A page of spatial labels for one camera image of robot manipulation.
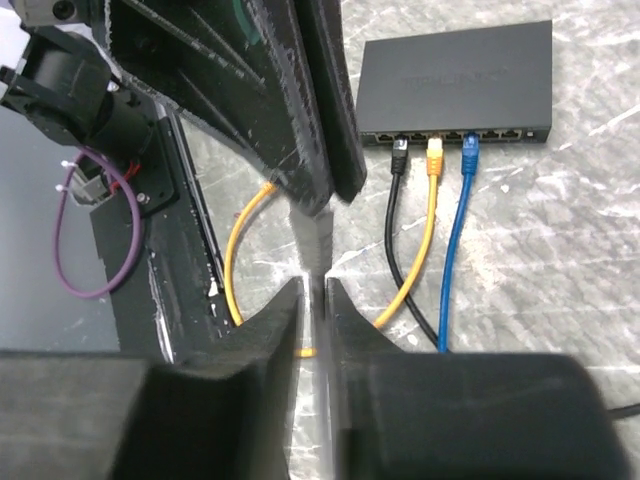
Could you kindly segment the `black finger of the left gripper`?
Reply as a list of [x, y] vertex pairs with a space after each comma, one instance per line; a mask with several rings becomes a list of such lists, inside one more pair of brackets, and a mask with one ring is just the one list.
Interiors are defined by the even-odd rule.
[[110, 1], [124, 80], [243, 156], [309, 216], [334, 187], [291, 1]]
[[351, 203], [361, 192], [367, 169], [357, 128], [347, 68], [339, 1], [294, 3], [338, 197]]

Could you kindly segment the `black network switch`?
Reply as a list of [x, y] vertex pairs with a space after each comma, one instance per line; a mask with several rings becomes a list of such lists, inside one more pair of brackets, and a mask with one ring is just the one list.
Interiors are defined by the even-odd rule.
[[367, 42], [356, 99], [362, 144], [459, 144], [469, 132], [486, 143], [546, 142], [552, 32], [543, 20]]

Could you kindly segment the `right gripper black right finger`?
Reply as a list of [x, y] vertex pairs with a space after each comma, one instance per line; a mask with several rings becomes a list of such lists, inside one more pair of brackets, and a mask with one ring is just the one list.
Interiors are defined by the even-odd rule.
[[339, 479], [627, 479], [598, 387], [548, 353], [408, 352], [327, 284], [334, 474]]

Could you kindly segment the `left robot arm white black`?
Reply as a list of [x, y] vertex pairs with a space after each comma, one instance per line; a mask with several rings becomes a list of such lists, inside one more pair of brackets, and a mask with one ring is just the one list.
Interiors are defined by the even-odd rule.
[[244, 157], [304, 214], [367, 176], [336, 1], [15, 1], [28, 37], [4, 107], [61, 145], [129, 161], [135, 89]]

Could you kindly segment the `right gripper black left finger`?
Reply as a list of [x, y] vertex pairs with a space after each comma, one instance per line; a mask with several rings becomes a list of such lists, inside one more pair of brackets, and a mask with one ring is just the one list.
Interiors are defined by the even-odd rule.
[[209, 354], [1, 356], [5, 479], [285, 479], [304, 295], [289, 280]]

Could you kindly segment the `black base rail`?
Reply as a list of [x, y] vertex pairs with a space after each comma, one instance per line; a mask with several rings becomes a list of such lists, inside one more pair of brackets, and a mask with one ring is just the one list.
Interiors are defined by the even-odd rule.
[[231, 333], [223, 298], [222, 259], [197, 183], [180, 120], [158, 120], [154, 169], [170, 183], [138, 186], [142, 244], [126, 280], [86, 316], [89, 351], [117, 352], [171, 363], [213, 354]]

